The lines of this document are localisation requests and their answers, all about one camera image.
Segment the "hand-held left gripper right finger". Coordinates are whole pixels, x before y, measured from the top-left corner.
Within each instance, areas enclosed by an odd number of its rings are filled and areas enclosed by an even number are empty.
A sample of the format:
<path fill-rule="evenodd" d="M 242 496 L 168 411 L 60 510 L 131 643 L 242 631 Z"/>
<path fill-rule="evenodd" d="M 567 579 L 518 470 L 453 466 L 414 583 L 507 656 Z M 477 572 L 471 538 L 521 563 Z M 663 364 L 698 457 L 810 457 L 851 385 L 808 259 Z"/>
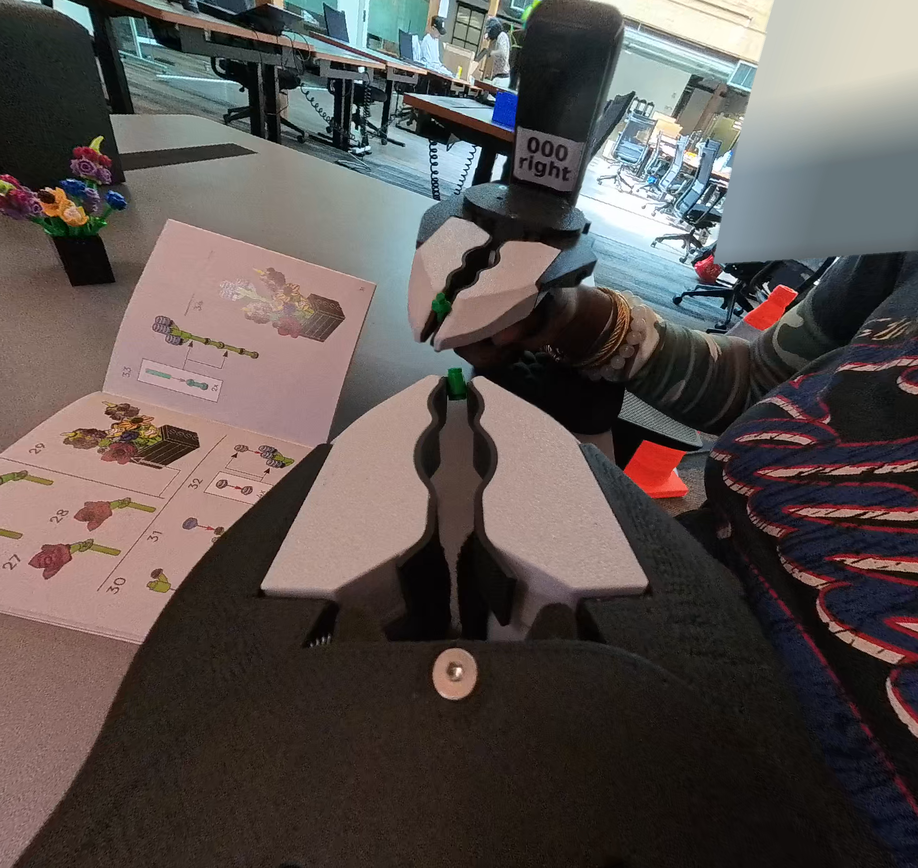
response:
<path fill-rule="evenodd" d="M 460 552 L 460 629 L 523 640 L 544 608 L 639 597 L 649 580 L 578 439 L 484 377 L 467 389 L 474 523 Z"/>

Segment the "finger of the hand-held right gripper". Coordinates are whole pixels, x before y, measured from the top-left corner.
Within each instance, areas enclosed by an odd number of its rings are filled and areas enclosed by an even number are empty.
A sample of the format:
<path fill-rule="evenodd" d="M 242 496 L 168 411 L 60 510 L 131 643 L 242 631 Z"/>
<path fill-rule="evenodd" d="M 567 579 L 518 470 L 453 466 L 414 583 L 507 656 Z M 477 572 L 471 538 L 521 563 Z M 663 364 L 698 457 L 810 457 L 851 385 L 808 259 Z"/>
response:
<path fill-rule="evenodd" d="M 486 286 L 488 302 L 493 304 L 493 311 L 487 318 L 493 315 L 498 318 L 498 328 L 490 337 L 533 311 L 540 295 L 539 279 L 562 254 L 557 246 L 540 241 L 510 240 L 498 247 L 496 266 L 479 278 Z M 475 343 L 430 344 L 441 352 Z"/>
<path fill-rule="evenodd" d="M 498 318 L 487 314 L 488 302 L 481 274 L 494 268 L 495 234 L 468 219 L 446 219 L 415 251 L 407 289 L 407 315 L 416 342 L 476 343 L 498 328 Z M 430 305 L 445 291 L 452 312 L 436 323 Z"/>

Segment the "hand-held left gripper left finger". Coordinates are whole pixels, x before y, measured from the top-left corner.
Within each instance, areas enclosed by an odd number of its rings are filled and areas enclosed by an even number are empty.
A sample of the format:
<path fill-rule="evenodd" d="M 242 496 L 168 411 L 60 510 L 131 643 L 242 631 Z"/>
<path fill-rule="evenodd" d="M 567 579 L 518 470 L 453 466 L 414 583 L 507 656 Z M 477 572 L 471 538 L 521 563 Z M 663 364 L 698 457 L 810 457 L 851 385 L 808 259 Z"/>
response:
<path fill-rule="evenodd" d="M 450 631 L 450 571 L 431 478 L 446 380 L 433 375 L 350 424 L 327 457 L 261 583 L 267 597 L 370 613 L 389 636 Z"/>

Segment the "lego instruction booklet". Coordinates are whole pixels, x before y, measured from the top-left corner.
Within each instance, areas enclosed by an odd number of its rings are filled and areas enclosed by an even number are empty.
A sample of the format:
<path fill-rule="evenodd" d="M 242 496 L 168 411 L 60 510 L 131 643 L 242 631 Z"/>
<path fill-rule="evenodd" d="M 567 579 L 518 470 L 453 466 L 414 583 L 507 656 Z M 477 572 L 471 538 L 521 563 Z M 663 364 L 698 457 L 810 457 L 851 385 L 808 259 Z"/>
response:
<path fill-rule="evenodd" d="M 142 642 L 328 439 L 375 290 L 169 220 L 102 391 L 2 452 L 2 614 Z"/>

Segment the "lego flower bouquet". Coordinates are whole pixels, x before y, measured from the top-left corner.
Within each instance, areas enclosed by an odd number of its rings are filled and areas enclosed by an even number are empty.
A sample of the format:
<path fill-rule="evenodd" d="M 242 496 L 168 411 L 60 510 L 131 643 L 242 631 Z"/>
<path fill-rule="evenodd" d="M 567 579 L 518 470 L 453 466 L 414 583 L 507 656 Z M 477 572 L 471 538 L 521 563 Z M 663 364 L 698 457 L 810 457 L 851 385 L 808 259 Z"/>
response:
<path fill-rule="evenodd" d="M 116 276 L 102 231 L 109 218 L 127 210 L 128 200 L 114 189 L 114 162 L 97 136 L 76 146 L 70 176 L 53 186 L 31 189 L 14 176 L 1 176 L 1 212 L 39 227 L 57 251 L 72 287 L 109 285 Z"/>

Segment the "person's right hand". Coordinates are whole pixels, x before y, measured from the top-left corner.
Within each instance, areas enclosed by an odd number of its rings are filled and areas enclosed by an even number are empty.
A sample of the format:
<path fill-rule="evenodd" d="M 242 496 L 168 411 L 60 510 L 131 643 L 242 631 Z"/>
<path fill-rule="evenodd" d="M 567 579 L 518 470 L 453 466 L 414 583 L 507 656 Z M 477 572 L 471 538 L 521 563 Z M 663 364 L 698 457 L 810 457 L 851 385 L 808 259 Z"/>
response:
<path fill-rule="evenodd" d="M 555 289 L 516 324 L 458 352 L 476 371 L 540 375 L 572 372 L 618 380 L 632 357 L 634 308 L 624 293 L 601 286 Z"/>

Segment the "long wooden desk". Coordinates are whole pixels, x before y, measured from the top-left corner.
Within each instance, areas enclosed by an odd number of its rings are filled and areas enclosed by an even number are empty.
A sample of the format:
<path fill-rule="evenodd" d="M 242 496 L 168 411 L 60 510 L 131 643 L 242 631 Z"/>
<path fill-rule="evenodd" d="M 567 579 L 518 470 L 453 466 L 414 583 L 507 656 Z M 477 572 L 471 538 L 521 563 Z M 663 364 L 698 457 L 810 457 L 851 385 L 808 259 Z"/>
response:
<path fill-rule="evenodd" d="M 47 6 L 53 0 L 40 0 Z M 286 32 L 265 34 L 245 25 L 231 24 L 172 0 L 67 0 L 86 8 L 93 25 L 93 36 L 109 104 L 119 115 L 134 113 L 131 91 L 118 50 L 114 20 L 141 19 L 155 34 L 163 34 L 168 45 L 179 52 L 204 59 L 239 62 L 254 80 L 249 91 L 250 131 L 265 140 L 279 142 L 282 135 L 278 74 L 282 69 L 315 73 L 336 82 L 334 103 L 338 131 L 333 144 L 347 151 L 351 125 L 352 86 L 373 82 L 384 65 L 359 53 L 350 53 L 326 40 L 307 39 Z"/>

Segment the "large black block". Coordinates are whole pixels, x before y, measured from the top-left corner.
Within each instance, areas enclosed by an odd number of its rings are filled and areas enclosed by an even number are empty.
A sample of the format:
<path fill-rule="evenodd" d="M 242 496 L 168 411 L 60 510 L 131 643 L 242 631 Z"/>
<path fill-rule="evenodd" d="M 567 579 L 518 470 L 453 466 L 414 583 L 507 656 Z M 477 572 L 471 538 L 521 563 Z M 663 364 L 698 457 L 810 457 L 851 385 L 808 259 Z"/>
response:
<path fill-rule="evenodd" d="M 73 149 L 97 137 L 123 183 L 90 34 L 50 7 L 1 0 L 1 173 L 55 185 L 71 175 Z"/>

